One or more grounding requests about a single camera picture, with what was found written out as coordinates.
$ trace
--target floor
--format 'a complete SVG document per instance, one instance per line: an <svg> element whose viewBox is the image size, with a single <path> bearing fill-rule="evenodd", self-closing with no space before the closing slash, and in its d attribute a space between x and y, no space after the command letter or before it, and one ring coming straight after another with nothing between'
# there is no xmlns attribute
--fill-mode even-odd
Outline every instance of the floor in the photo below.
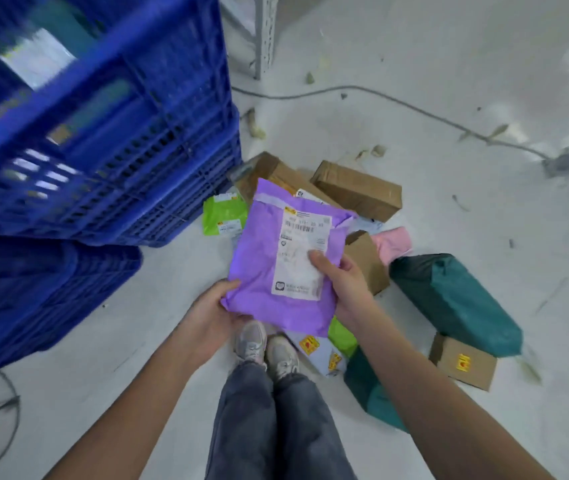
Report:
<svg viewBox="0 0 569 480"><path fill-rule="evenodd" d="M251 79L252 47L227 31L235 86L291 95L339 84L378 89L505 141L556 156L569 146L569 0L280 0L275 64ZM315 83L305 83L307 72ZM545 178L537 157L461 132L354 90L268 101L266 139L241 122L245 159L268 150L310 172L338 161L404 188L415 253L456 255L525 331L542 375L501 359L491 392L461 386L559 479L569 479L569 178ZM361 150L384 144L381 159ZM201 290L225 276L232 244L203 237L200 220L58 346L6 368L22 396L0 479L41 478L106 410ZM426 353L432 326L393 287L379 301ZM144 479L201 479L218 395L231 367L222 350L190 380ZM428 479L411 438L365 414L342 379L319 379L361 479ZM0 380L0 400L8 391ZM0 415L0 451L13 417Z"/></svg>

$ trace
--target gray cable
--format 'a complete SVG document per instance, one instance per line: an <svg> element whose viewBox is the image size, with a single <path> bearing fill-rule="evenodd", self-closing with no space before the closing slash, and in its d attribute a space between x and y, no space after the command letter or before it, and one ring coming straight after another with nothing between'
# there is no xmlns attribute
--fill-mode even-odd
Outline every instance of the gray cable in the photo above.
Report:
<svg viewBox="0 0 569 480"><path fill-rule="evenodd" d="M300 99L300 98L305 98L308 96L317 96L319 94L330 93L333 91L346 91L346 90L362 91L365 93L373 94L374 96L384 98L387 101L394 102L395 104L399 104L401 106L404 106L407 109L410 109L411 111L418 112L418 113L422 114L423 116L426 116L432 120L440 121L441 123L446 124L447 126L450 126L451 128L455 128L459 131L462 131L464 134L467 134L468 136L473 136L474 138L485 142L489 146L506 146L508 148L515 148L516 150L522 150L524 152L533 153L534 155L542 158L543 160L551 160L551 158L548 155L546 155L545 153L539 152L538 150L535 150L533 148L529 148L528 146L523 146L521 144L507 143L505 141L498 141L498 140L491 138L489 136L485 136L483 134L476 133L476 131L473 131L472 129L469 129L465 126L459 125L455 121L448 120L446 118L443 118L442 116L438 116L437 114L433 114L432 112L428 112L428 111L425 111L424 109L420 109L419 107L414 106L413 104L409 104L408 102L405 102L402 99L398 99L398 98L395 98L395 97L390 96L388 94L381 93L380 91L376 91L375 89L363 88L362 86L353 86L353 85L333 86L331 88L319 89L318 91L311 91L309 93L301 93L301 94L295 94L295 95L291 95L291 96L271 96L271 95L267 95L267 94L255 93L253 91L248 91L247 89L241 89L241 88L237 88L234 86L232 86L231 88L233 91L236 91L237 93L240 93L240 94L244 94L247 96L256 96L258 98L271 99L271 100L276 100L276 101L287 101L287 100L291 100L291 99Z"/></svg>
<svg viewBox="0 0 569 480"><path fill-rule="evenodd" d="M16 407L16 423L13 427L13 431L11 432L11 436L8 439L7 445L4 447L4 450L2 450L2 452L0 453L0 460L2 460L7 454L8 449L11 448L11 444L13 444L13 440L16 437L17 428L18 426L20 426L20 396L18 395L16 387L13 385L13 382L11 382L11 379L9 379L7 375L1 370L0 370L0 377L4 379L4 382L6 382L9 389L11 389L11 393L13 394L13 397L11 397L11 399L9 399L6 403L4 403L0 407L0 410L8 408L10 406Z"/></svg>

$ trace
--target gray sneaker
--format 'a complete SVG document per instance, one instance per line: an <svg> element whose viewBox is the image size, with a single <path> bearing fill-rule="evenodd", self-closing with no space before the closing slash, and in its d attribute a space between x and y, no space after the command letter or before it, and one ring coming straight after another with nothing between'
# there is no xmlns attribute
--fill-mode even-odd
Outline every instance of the gray sneaker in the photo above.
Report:
<svg viewBox="0 0 569 480"><path fill-rule="evenodd" d="M266 345L268 371L274 381L279 381L292 372L298 372L300 361L298 353L289 340L281 335L269 339Z"/></svg>
<svg viewBox="0 0 569 480"><path fill-rule="evenodd" d="M266 330L264 325L251 320L242 327L236 336L235 352L240 361L264 365L264 349L266 348Z"/></svg>

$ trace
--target hand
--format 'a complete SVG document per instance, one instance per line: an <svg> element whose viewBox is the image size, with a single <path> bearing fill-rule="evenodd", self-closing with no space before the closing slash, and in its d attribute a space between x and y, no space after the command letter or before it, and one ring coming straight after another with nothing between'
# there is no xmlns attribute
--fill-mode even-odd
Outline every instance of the hand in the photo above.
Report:
<svg viewBox="0 0 569 480"><path fill-rule="evenodd" d="M346 254L340 259L340 267L331 264L320 251L309 251L309 260L331 280L338 295L336 317L355 335L359 328L359 318L366 317L371 307L376 306L362 271Z"/></svg>
<svg viewBox="0 0 569 480"><path fill-rule="evenodd" d="M250 317L225 310L220 300L227 292L240 286L240 280L216 282L191 305L174 333L179 346L188 352L188 365L195 371Z"/></svg>

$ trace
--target person's left hand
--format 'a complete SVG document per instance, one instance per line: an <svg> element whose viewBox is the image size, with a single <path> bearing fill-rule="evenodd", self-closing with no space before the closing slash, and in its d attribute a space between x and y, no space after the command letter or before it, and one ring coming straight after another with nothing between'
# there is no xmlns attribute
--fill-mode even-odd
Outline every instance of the person's left hand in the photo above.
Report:
<svg viewBox="0 0 569 480"><path fill-rule="evenodd" d="M220 300L228 291L240 286L240 280L216 282L191 305L174 333L178 343L188 351L189 367L195 371L250 317L225 310Z"/></svg>

